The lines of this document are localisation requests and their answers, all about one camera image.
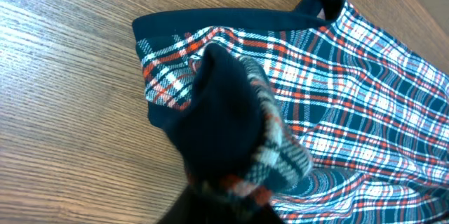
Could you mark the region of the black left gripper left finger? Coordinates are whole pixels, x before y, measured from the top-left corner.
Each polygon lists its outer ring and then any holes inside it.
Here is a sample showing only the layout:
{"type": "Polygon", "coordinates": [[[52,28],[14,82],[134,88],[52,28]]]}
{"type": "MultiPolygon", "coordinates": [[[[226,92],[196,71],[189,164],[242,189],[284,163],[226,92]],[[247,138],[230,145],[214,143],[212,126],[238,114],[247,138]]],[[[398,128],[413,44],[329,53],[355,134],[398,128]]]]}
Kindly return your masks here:
{"type": "Polygon", "coordinates": [[[222,213],[214,202],[186,187],[175,203],[156,224],[220,224],[222,213]]]}

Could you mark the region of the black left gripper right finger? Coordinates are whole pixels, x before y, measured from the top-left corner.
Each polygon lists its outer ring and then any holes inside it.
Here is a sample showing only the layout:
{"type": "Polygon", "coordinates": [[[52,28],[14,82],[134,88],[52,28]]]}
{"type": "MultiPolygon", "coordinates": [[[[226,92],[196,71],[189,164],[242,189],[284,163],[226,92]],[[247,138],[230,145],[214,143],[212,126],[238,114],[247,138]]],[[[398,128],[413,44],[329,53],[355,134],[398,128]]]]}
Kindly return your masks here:
{"type": "Polygon", "coordinates": [[[284,224],[270,204],[265,204],[254,212],[252,224],[284,224]]]}

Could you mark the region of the red blue plaid garment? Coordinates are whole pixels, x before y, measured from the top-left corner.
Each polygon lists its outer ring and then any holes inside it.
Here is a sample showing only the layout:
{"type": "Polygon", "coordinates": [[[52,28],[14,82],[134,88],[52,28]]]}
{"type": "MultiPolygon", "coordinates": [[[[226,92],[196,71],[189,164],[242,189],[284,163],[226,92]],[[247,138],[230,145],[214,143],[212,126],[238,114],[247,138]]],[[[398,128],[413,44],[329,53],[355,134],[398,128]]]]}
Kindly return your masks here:
{"type": "Polygon", "coordinates": [[[448,222],[448,76],[347,0],[132,27],[149,121],[224,223],[448,222]]]}

